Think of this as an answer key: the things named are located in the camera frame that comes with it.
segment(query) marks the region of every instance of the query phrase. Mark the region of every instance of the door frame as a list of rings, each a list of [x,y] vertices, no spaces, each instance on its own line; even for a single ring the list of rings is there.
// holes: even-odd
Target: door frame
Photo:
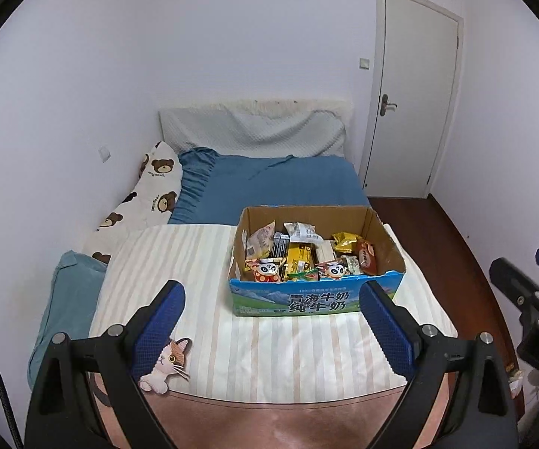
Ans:
[[[444,124],[444,131],[438,145],[438,152],[433,162],[430,178],[427,181],[425,189],[423,191],[423,197],[426,198],[430,192],[430,189],[435,179],[438,166],[440,164],[442,153],[444,152],[445,144],[448,138],[448,130],[450,124],[453,121],[454,109],[456,107],[457,95],[459,92],[460,74],[463,60],[463,41],[465,40],[465,21],[463,17],[456,15],[455,13],[447,10],[429,0],[411,0],[415,3],[419,3],[428,7],[442,15],[446,15],[448,18],[453,19],[459,25],[459,48],[457,49],[456,65],[454,67],[454,80],[453,90],[450,95],[450,103],[448,103],[448,112],[446,115],[446,121]],[[367,133],[365,135],[365,143],[363,146],[363,158],[361,159],[361,166],[358,169],[358,177],[361,180],[361,186],[363,189],[366,187],[367,172],[369,169],[369,159],[371,157],[371,150],[373,147],[373,141],[375,139],[375,131],[377,129],[378,111],[379,111],[379,98],[381,97],[381,83],[384,76],[384,52],[385,52],[385,0],[377,0],[377,19],[376,19],[376,32],[375,32],[375,57],[373,59],[373,84],[371,86],[371,104],[369,107],[369,118],[367,120]]]

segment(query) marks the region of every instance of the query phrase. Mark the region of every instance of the snack package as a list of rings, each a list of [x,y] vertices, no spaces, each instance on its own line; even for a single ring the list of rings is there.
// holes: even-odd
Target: snack package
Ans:
[[[355,246],[357,244],[357,238],[360,238],[358,235],[353,235],[352,233],[336,233],[333,235],[333,238],[336,240],[336,246],[334,250],[338,253],[352,254],[354,253]]]
[[[513,371],[508,377],[508,384],[511,388],[511,397],[515,398],[519,395],[521,389],[523,388],[523,376],[525,371],[519,369]]]
[[[320,278],[340,280],[345,275],[349,275],[346,267],[340,262],[328,262],[317,265]]]
[[[294,282],[304,280],[306,282],[315,282],[319,280],[319,270],[317,268],[312,268],[304,272],[296,272],[295,274],[288,274],[288,280]]]
[[[288,252],[288,244],[290,237],[286,233],[275,233],[273,235],[273,248],[271,250],[272,257],[285,257]]]
[[[306,243],[290,243],[288,246],[288,254],[286,256],[286,270],[284,279],[288,278],[289,274],[299,274],[307,271],[311,267],[310,260],[311,245]]]
[[[272,258],[265,260],[246,260],[245,263],[255,275],[255,282],[281,282],[279,269],[284,261],[284,258]]]
[[[315,226],[305,223],[284,223],[290,235],[290,243],[312,243],[320,245],[323,238],[315,232]]]
[[[246,259],[256,260],[267,258],[273,247],[273,233],[275,231],[275,221],[254,232],[246,240]]]
[[[336,254],[331,246],[331,241],[326,239],[320,245],[316,245],[315,256],[317,257],[317,263],[334,262]]]
[[[373,245],[366,239],[360,238],[357,241],[357,256],[361,270],[366,275],[377,275],[378,265],[375,261]]]
[[[346,267],[351,275],[361,275],[363,273],[357,257],[352,255],[342,255],[342,258],[346,260]]]

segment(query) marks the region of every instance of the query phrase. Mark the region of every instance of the screw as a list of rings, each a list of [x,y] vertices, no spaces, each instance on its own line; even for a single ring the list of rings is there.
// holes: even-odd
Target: screw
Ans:
[[[61,344],[66,340],[66,335],[63,332],[58,332],[53,335],[51,340],[53,341],[53,344]]]
[[[432,326],[431,324],[424,325],[421,330],[423,331],[423,334],[429,337],[434,337],[438,334],[438,328],[436,326]]]
[[[494,337],[489,332],[482,332],[480,339],[486,344],[492,344],[494,342]]]
[[[119,336],[123,332],[124,332],[124,326],[122,326],[121,324],[114,324],[107,330],[107,334],[113,337]]]

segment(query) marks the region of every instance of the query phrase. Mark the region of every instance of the teal pillow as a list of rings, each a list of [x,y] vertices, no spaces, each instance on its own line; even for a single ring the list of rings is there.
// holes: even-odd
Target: teal pillow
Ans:
[[[72,250],[65,252],[53,272],[49,303],[28,362],[28,384],[37,379],[52,336],[65,332],[71,339],[89,337],[107,265]]]

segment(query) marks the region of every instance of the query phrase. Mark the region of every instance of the bear print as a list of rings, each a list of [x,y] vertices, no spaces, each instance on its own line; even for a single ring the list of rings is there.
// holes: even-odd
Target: bear print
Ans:
[[[122,201],[122,204],[124,204],[125,202],[130,202],[132,201],[132,199],[134,199],[135,197],[137,196],[137,193],[136,192],[131,192],[130,194],[128,194],[126,196],[126,198]]]
[[[147,168],[147,164],[149,163],[149,154],[145,154],[145,160],[143,160],[143,163],[141,164],[141,170],[140,172],[138,173],[138,176],[140,177],[141,175],[143,175],[143,172],[145,171],[145,169]]]
[[[168,192],[167,194],[162,195],[157,201],[157,208],[162,213],[166,211],[173,211],[176,205],[176,193]]]
[[[153,170],[158,174],[167,174],[174,169],[174,161],[172,159],[153,160],[151,162]]]
[[[101,253],[100,251],[95,251],[95,252],[92,254],[92,257],[93,257],[95,260],[98,260],[98,261],[100,261],[100,262],[103,262],[103,263],[106,264],[106,265],[109,265],[110,260],[111,260],[111,255],[103,255],[103,253]]]
[[[109,226],[113,226],[115,223],[117,223],[118,221],[121,221],[122,219],[124,219],[124,216],[122,216],[122,214],[111,213],[109,216],[105,218],[105,221],[103,221],[103,223],[101,223],[101,226],[99,227],[109,228]]]

